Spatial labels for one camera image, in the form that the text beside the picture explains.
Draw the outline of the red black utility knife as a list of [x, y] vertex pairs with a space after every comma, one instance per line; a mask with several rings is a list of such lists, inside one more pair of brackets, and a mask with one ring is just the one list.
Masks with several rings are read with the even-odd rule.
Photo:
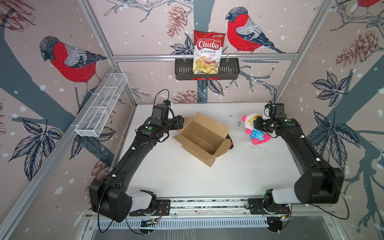
[[233, 140], [232, 140], [232, 138], [230, 137], [229, 134], [227, 135], [226, 139], [230, 139], [230, 141], [231, 141], [231, 146], [229, 147], [229, 149], [232, 150], [232, 149], [234, 148], [234, 143], [233, 143]]

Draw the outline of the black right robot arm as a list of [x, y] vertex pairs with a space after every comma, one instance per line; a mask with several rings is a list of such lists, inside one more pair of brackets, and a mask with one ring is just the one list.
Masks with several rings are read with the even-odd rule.
[[269, 189], [263, 205], [268, 213], [275, 213], [284, 205], [308, 204], [319, 208], [321, 204], [336, 204], [341, 197], [345, 175], [332, 167], [311, 145], [295, 119], [287, 118], [284, 104], [265, 105], [267, 118], [258, 117], [254, 128], [282, 138], [301, 174], [292, 187]]

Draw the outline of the brown cardboard express box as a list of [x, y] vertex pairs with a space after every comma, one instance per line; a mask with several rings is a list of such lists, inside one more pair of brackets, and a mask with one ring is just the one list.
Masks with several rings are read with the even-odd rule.
[[178, 130], [174, 139], [191, 155], [212, 167], [217, 158], [230, 150], [231, 141], [226, 139], [229, 132], [229, 127], [197, 112], [193, 119], [185, 118], [184, 128]]

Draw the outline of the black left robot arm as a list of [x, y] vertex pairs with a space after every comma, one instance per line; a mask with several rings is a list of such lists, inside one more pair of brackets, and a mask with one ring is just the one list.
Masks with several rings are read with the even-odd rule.
[[153, 213], [157, 207], [154, 192], [140, 190], [137, 195], [129, 196], [126, 191], [146, 155], [157, 143], [164, 142], [170, 131], [181, 130], [183, 127], [184, 118], [175, 116], [171, 101], [165, 100], [154, 105], [152, 115], [136, 130], [131, 146], [115, 168], [102, 180], [91, 183], [89, 191], [92, 210], [117, 223], [122, 222], [131, 212]]

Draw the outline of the white plush doll with glasses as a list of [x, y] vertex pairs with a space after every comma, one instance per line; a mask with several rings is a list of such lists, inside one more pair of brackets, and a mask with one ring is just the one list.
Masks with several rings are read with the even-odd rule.
[[272, 137], [270, 137], [267, 133], [255, 129], [254, 124], [257, 117], [261, 117], [261, 115], [257, 113], [251, 113], [249, 115], [242, 116], [245, 132], [250, 136], [253, 145], [264, 144], [272, 139]]

